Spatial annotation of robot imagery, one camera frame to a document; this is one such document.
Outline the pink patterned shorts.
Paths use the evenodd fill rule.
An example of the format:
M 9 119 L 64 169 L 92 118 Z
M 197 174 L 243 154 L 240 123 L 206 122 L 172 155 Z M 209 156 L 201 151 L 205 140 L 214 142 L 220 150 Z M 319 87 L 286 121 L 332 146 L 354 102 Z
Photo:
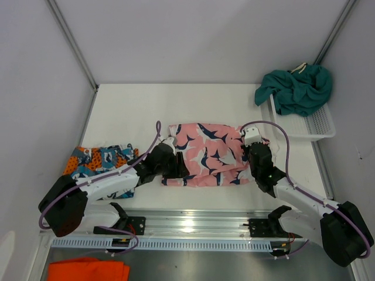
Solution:
M 239 126 L 189 123 L 169 126 L 176 151 L 189 172 L 179 179 L 162 178 L 164 186 L 237 186 L 254 180 L 244 154 Z

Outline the patterned orange blue shorts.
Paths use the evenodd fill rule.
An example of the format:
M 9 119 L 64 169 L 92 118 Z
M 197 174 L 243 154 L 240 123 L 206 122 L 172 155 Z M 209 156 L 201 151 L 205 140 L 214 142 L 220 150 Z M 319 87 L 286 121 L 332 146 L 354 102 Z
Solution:
M 137 148 L 127 145 L 112 145 L 98 148 L 74 148 L 63 174 L 74 179 L 96 176 L 110 172 L 139 156 Z

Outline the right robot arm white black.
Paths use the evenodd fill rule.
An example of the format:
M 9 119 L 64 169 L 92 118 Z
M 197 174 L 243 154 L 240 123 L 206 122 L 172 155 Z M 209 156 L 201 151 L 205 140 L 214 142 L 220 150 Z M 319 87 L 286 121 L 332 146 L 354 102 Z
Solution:
M 371 254 L 374 239 L 359 211 L 346 201 L 338 203 L 292 182 L 272 162 L 268 145 L 242 145 L 258 188 L 287 203 L 270 214 L 268 231 L 274 236 L 297 234 L 321 246 L 335 264 L 346 267 Z

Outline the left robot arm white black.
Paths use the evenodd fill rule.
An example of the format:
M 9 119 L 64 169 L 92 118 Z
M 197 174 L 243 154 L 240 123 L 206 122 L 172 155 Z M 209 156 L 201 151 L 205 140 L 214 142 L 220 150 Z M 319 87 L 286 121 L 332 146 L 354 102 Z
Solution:
M 39 228 L 50 229 L 56 237 L 64 237 L 80 226 L 87 206 L 93 202 L 123 194 L 152 182 L 157 176 L 182 179 L 188 175 L 182 152 L 166 142 L 111 172 L 80 181 L 68 174 L 62 175 L 38 205 Z

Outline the teal green shorts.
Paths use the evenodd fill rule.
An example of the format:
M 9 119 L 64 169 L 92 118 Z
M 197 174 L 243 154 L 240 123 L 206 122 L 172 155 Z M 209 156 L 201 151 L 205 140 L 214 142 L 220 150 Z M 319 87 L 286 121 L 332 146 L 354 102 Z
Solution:
M 310 116 L 330 99 L 333 78 L 330 71 L 316 64 L 302 63 L 293 70 L 274 70 L 266 74 L 254 94 L 260 106 L 273 97 L 276 113 L 282 116 Z

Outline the folded orange shorts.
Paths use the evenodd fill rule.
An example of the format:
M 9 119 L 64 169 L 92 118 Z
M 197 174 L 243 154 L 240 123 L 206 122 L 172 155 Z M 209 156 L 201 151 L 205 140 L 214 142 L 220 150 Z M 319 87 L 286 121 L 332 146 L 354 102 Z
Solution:
M 129 272 L 123 262 L 84 257 L 50 263 L 46 280 L 128 280 Z

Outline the white plastic basket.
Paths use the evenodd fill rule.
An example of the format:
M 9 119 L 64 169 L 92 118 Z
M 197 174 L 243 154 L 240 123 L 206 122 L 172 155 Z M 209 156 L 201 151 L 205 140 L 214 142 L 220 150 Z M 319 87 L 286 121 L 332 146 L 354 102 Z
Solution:
M 291 139 L 305 141 L 319 141 L 332 138 L 336 135 L 336 129 L 327 104 L 307 117 L 297 114 L 279 115 L 276 113 L 273 96 L 260 105 L 262 116 L 284 129 Z

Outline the aluminium mounting rail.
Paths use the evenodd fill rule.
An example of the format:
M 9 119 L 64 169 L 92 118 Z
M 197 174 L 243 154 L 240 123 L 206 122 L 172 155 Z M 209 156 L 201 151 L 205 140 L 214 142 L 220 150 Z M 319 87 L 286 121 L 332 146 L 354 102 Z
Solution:
M 145 217 L 146 227 L 141 238 L 160 239 L 219 239 L 248 238 L 250 232 L 243 224 L 250 218 L 267 218 L 268 213 L 197 210 L 141 210 L 123 209 L 117 202 L 90 205 L 73 215 L 72 228 L 66 235 L 93 234 L 95 226 L 112 227 L 120 218 Z

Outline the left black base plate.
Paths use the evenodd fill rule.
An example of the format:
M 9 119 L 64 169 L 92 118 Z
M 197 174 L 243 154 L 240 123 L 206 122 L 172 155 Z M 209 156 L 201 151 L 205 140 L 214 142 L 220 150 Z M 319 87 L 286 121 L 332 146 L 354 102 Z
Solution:
M 95 226 L 93 233 L 97 235 L 124 235 L 124 231 L 130 232 L 134 235 L 144 235 L 146 227 L 145 217 L 128 217 L 120 218 L 112 227 L 99 227 Z

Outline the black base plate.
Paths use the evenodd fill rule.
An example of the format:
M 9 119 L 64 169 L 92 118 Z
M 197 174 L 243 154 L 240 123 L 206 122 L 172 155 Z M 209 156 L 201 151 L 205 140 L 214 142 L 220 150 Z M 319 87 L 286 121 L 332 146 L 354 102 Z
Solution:
M 124 235 L 124 231 L 130 232 L 134 235 L 144 235 L 146 227 L 145 217 L 128 217 L 120 218 L 112 227 L 99 227 L 95 226 L 93 233 L 97 235 Z
M 292 237 L 284 231 L 277 221 L 268 218 L 250 218 L 243 224 L 253 238 L 288 238 Z

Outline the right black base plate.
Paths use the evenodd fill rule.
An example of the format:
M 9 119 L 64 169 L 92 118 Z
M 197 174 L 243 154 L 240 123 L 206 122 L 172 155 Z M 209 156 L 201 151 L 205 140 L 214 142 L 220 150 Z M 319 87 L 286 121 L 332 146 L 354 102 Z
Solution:
M 243 224 L 253 238 L 288 238 L 292 237 L 284 231 L 277 221 L 268 218 L 250 218 Z

